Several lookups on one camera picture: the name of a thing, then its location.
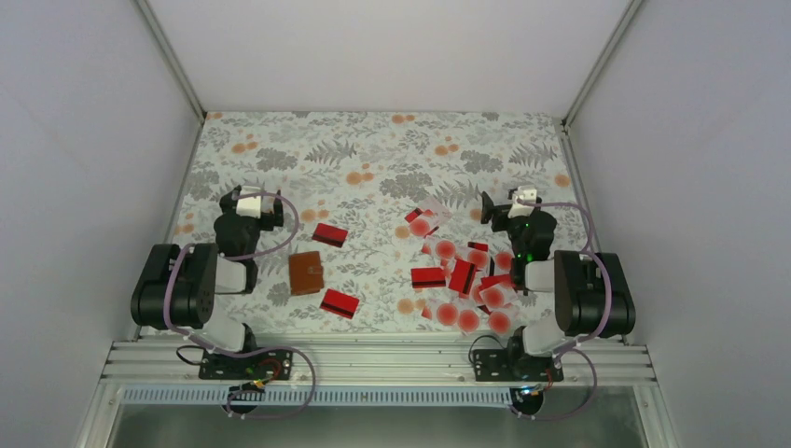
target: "red block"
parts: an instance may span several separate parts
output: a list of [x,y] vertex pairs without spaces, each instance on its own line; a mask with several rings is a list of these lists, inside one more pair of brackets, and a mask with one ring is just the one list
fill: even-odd
[[471,247],[477,250],[482,250],[484,252],[489,251],[489,245],[485,245],[484,243],[473,243],[472,241],[470,241],[469,243],[467,243],[467,247]]
[[357,305],[359,304],[360,300],[355,297],[348,296],[335,289],[328,289],[319,308],[351,319],[354,317],[354,312],[357,311]]
[[457,259],[448,287],[456,292],[469,294],[473,280],[475,280],[475,265],[463,259]]
[[406,219],[407,222],[412,222],[412,221],[415,220],[416,217],[419,217],[422,214],[423,214],[423,210],[421,210],[420,208],[416,208],[416,209],[412,210],[411,212],[409,212],[409,214],[406,215],[404,217],[404,219]]
[[487,287],[493,287],[494,285],[497,285],[499,283],[510,286],[511,274],[504,273],[502,275],[492,275],[489,277],[483,277],[480,279],[480,289],[483,290],[486,289]]
[[412,268],[412,287],[444,287],[442,268]]
[[344,229],[319,223],[319,225],[316,226],[316,231],[313,233],[313,240],[335,247],[343,247],[343,243],[346,241],[346,235],[348,234],[349,231],[345,231]]

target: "cable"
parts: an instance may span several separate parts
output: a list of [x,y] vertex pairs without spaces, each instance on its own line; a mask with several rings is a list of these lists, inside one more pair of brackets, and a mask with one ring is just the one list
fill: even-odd
[[585,210],[584,208],[582,208],[582,206],[580,206],[577,203],[529,203],[521,199],[517,199],[517,203],[521,205],[527,205],[530,207],[570,206],[579,210],[588,220],[588,227],[590,229],[590,231],[588,232],[588,240],[586,241],[585,245],[582,246],[582,250],[580,250],[579,253],[582,255],[586,255],[590,259],[592,259],[593,262],[596,263],[596,266],[598,266],[599,271],[602,272],[602,278],[604,280],[604,313],[602,314],[602,320],[599,321],[599,325],[592,333],[590,333],[587,336],[582,336],[578,339],[574,339],[569,343],[566,343],[561,347],[559,347],[555,353],[557,357],[560,357],[562,356],[563,353],[567,352],[571,347],[577,346],[585,341],[590,341],[591,339],[598,337],[600,334],[602,334],[602,331],[604,331],[604,327],[606,327],[607,325],[607,320],[610,318],[610,310],[613,307],[613,285],[612,282],[610,281],[610,273],[607,271],[607,268],[604,267],[604,263],[599,259],[599,257],[597,257],[592,250],[589,250],[590,238],[592,234],[596,232],[596,228],[593,226],[593,221],[590,219],[590,213],[588,212],[588,210]]
[[280,376],[280,372],[283,370],[283,364],[281,364],[280,361],[278,361],[277,359],[275,359],[273,357],[269,357],[269,358],[264,359],[263,361],[259,362],[258,366],[260,367],[260,366],[263,366],[265,364],[271,364],[271,365],[274,366],[274,369],[272,370],[272,377],[269,379],[269,381],[276,380],[277,377]]
[[476,342],[478,342],[478,341],[480,341],[481,339],[491,339],[491,340],[495,341],[495,342],[496,342],[498,345],[500,345],[500,348],[502,348],[503,350],[505,350],[505,349],[506,349],[506,348],[503,346],[503,343],[501,343],[499,339],[495,338],[495,337],[494,337],[494,336],[492,336],[491,334],[484,334],[483,336],[478,336],[478,337],[475,339],[475,341],[473,341],[473,342],[470,344],[470,349],[469,349],[469,351],[467,351],[467,359],[469,359],[469,361],[470,361],[470,364],[472,364],[473,366],[475,366],[475,362],[472,360],[472,347],[474,347],[474,346],[475,346],[475,343],[476,343]]
[[[568,351],[569,352],[575,352],[578,355],[580,355],[583,358],[585,358],[586,361],[588,361],[588,365],[590,366],[590,372],[593,373],[593,387],[590,389],[590,394],[588,395],[588,398],[578,408],[574,409],[573,411],[571,411],[569,413],[561,413],[559,415],[552,415],[552,416],[549,416],[549,417],[540,417],[540,416],[535,416],[535,415],[528,415],[528,417],[531,420],[534,420],[536,422],[557,422],[558,420],[563,420],[563,419],[566,419],[566,418],[570,418],[570,417],[573,417],[573,416],[585,411],[588,408],[588,406],[590,406],[590,404],[593,402],[593,396],[596,395],[596,388],[599,386],[599,380],[598,380],[598,378],[596,376],[596,368],[593,366],[593,361],[591,361],[590,357],[588,357],[588,355],[586,355],[584,352],[579,351],[579,350],[577,350],[575,348],[570,348]],[[508,408],[511,410],[511,412],[513,412],[515,415],[517,415],[517,418],[522,418],[523,414],[521,412],[517,411],[516,408],[514,408],[513,406],[508,406]]]
[[[263,420],[266,420],[266,419],[278,419],[278,418],[286,418],[286,417],[294,416],[294,415],[297,415],[297,414],[303,412],[305,409],[307,409],[308,405],[311,403],[311,401],[313,400],[313,397],[316,394],[316,369],[313,366],[313,363],[311,362],[311,360],[301,350],[299,350],[299,349],[297,349],[295,347],[280,345],[280,346],[274,346],[274,347],[259,348],[259,349],[255,350],[255,351],[247,352],[247,353],[230,352],[229,350],[225,350],[225,349],[222,349],[220,347],[213,346],[210,343],[207,343],[206,341],[201,339],[200,337],[197,337],[197,336],[193,335],[188,330],[180,329],[180,328],[178,328],[177,326],[175,326],[173,324],[173,321],[171,320],[171,301],[173,300],[173,288],[175,287],[175,280],[178,277],[178,271],[181,269],[181,265],[184,263],[184,258],[187,256],[187,253],[189,253],[189,249],[192,246],[194,246],[194,244],[187,244],[187,245],[184,245],[184,247],[182,247],[181,251],[179,251],[179,253],[178,253],[178,256],[175,258],[175,263],[173,264],[173,269],[171,270],[171,275],[168,278],[168,285],[165,288],[165,298],[164,298],[164,301],[163,301],[163,304],[162,304],[162,308],[163,308],[162,317],[163,317],[163,320],[165,321],[165,327],[167,327],[170,331],[174,331],[174,332],[176,332],[178,334],[186,336],[186,338],[188,340],[190,340],[190,341],[194,342],[195,344],[205,348],[206,350],[209,351],[209,353],[219,353],[220,355],[224,355],[226,357],[233,357],[233,358],[237,358],[237,359],[244,359],[244,358],[247,358],[247,357],[254,357],[254,356],[258,355],[258,354],[261,354],[261,353],[264,353],[264,352],[268,352],[268,351],[271,351],[271,350],[290,350],[291,352],[296,353],[297,355],[302,357],[302,359],[305,360],[305,362],[308,364],[308,369],[311,370],[311,391],[308,394],[308,397],[305,399],[305,402],[302,403],[299,407],[296,408],[295,411],[293,411],[291,413],[283,413],[283,414],[276,414],[276,415],[272,415],[272,414],[251,415],[250,418],[263,419]],[[234,414],[238,415],[238,416],[242,415],[242,414],[234,413],[233,411],[230,410],[230,407],[228,407],[228,410],[229,410],[229,415],[234,415]]]
[[552,381],[552,369],[547,369],[547,387],[544,389],[544,392],[550,390],[554,382]]
[[593,374],[593,388],[590,391],[590,395],[588,396],[588,399],[584,403],[582,403],[580,407],[571,411],[570,413],[565,413],[562,415],[558,415],[556,417],[543,418],[543,419],[539,419],[539,418],[535,418],[534,416],[531,416],[532,420],[537,420],[537,421],[562,420],[563,418],[572,417],[582,412],[585,408],[588,407],[590,401],[593,399],[593,396],[596,394],[596,387],[599,384],[599,380],[596,376],[596,368],[593,367],[593,362],[590,361],[588,355],[585,355],[581,351],[577,350],[575,347],[579,346],[583,342],[590,341],[591,339],[598,337],[600,334],[602,334],[602,331],[604,331],[604,327],[607,326],[607,320],[610,318],[610,311],[612,310],[612,306],[613,306],[613,285],[612,282],[610,281],[610,273],[607,271],[607,268],[604,266],[604,263],[599,259],[599,257],[596,254],[593,253],[592,250],[589,250],[590,241],[592,235],[596,232],[596,228],[593,225],[593,219],[590,217],[590,212],[588,210],[584,209],[581,205],[577,203],[529,203],[527,201],[523,201],[520,199],[517,199],[517,203],[531,207],[569,206],[579,210],[579,212],[582,213],[582,215],[584,215],[585,218],[588,220],[588,229],[589,229],[588,240],[585,242],[585,245],[582,246],[582,250],[580,250],[579,253],[588,256],[590,259],[593,260],[594,263],[596,263],[596,266],[599,268],[599,271],[602,273],[602,279],[604,280],[604,311],[602,312],[602,320],[599,321],[599,325],[596,326],[596,329],[587,336],[581,336],[579,338],[572,339],[568,343],[565,343],[560,347],[558,347],[557,349],[555,349],[555,352],[552,354],[552,357],[555,361],[560,361],[563,355],[565,355],[566,353],[576,352],[579,353],[582,357],[585,358],[585,360],[588,361],[588,364],[590,365],[590,371]]
[[190,366],[200,366],[201,365],[200,362],[190,361],[189,359],[185,358],[184,355],[181,354],[181,351],[186,349],[186,348],[200,349],[203,352],[204,351],[203,347],[201,347],[200,345],[182,345],[182,346],[180,346],[180,347],[175,349],[175,355],[179,359],[181,359],[181,362],[183,362],[185,364],[188,364]]
[[238,255],[236,257],[225,257],[225,259],[227,259],[228,261],[242,261],[242,260],[245,260],[245,259],[255,259],[255,258],[264,256],[264,255],[268,255],[268,254],[270,254],[270,253],[272,253],[272,252],[274,252],[276,250],[280,250],[280,249],[286,247],[289,243],[291,243],[291,240],[293,240],[294,237],[297,236],[297,232],[299,231],[299,212],[297,211],[297,207],[295,207],[294,204],[291,201],[287,200],[285,197],[283,197],[283,196],[281,196],[279,194],[268,193],[266,191],[258,191],[258,192],[255,192],[255,193],[243,194],[243,195],[236,196],[236,197],[231,195],[231,199],[233,199],[234,201],[238,201],[240,199],[252,198],[252,197],[255,197],[255,196],[265,196],[265,197],[268,197],[268,198],[279,199],[279,200],[283,201],[286,205],[288,205],[288,208],[291,209],[291,213],[294,215],[294,228],[291,230],[291,234],[288,235],[288,238],[286,238],[285,241],[283,241],[282,243],[276,245],[275,247],[270,247],[269,249],[265,249],[265,250],[262,250],[262,251],[259,251],[259,252],[254,252],[252,254]]
[[590,247],[590,242],[593,238],[593,235],[596,233],[596,226],[593,225],[593,218],[590,217],[590,212],[582,207],[582,205],[578,203],[530,203],[527,201],[523,201],[522,199],[517,199],[517,203],[520,205],[527,205],[528,207],[572,207],[579,211],[579,213],[585,218],[588,222],[588,239],[585,240],[585,245],[582,246],[580,252],[588,250]]

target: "floral tablecloth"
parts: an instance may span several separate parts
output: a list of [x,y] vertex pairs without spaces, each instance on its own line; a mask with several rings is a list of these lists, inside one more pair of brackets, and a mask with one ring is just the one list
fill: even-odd
[[[448,331],[420,316],[445,288],[415,290],[413,267],[435,266],[421,254],[404,216],[428,196],[452,212],[436,235],[457,244],[508,250],[504,232],[481,225],[480,193],[507,202],[508,189],[531,184],[545,202],[575,201],[552,119],[496,113],[213,112],[203,127],[173,236],[177,244],[212,242],[218,199],[239,184],[281,189],[299,210],[288,248],[258,259],[249,295],[217,296],[231,317],[257,332]],[[259,247],[277,244],[294,225],[263,232]],[[579,248],[581,217],[556,209],[554,248]],[[349,231],[342,248],[312,241],[317,223]],[[325,283],[357,297],[353,319],[319,308],[324,291],[290,297],[288,256],[319,250]],[[520,295],[520,324],[549,313],[551,294]]]

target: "brown wallet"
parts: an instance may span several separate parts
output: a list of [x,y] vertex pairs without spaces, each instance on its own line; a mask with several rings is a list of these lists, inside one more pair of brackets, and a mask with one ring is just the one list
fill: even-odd
[[324,288],[324,268],[316,252],[305,252],[288,257],[288,278],[291,295],[313,294]]

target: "red dot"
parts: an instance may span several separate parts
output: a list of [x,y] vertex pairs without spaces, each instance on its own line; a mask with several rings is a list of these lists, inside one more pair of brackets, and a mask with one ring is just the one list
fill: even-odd
[[489,328],[496,333],[508,333],[508,329],[511,328],[511,319],[505,313],[492,311],[489,315]]
[[480,285],[473,286],[470,295],[475,300],[475,303],[483,303],[483,298],[480,296]]
[[511,260],[513,259],[514,259],[513,255],[507,252],[500,252],[499,254],[494,256],[494,264],[496,264],[497,267],[502,269],[503,271],[510,271]]
[[412,234],[416,236],[425,236],[430,230],[431,229],[428,227],[428,221],[425,219],[420,219],[419,217],[412,220],[412,222],[409,224],[409,231],[411,231]]
[[445,326],[451,326],[456,323],[456,319],[459,318],[459,310],[450,303],[443,303],[439,305],[437,308],[437,320],[440,324]]
[[444,259],[452,259],[456,255],[456,245],[448,240],[437,243],[437,255]]
[[478,269],[483,269],[489,264],[489,256],[486,255],[486,252],[473,249],[470,251],[467,261],[474,264]]
[[459,313],[459,328],[465,333],[470,333],[478,329],[480,319],[472,310],[464,310]]
[[496,287],[484,289],[481,296],[483,296],[483,302],[486,303],[486,306],[489,308],[502,308],[506,302],[503,291]]

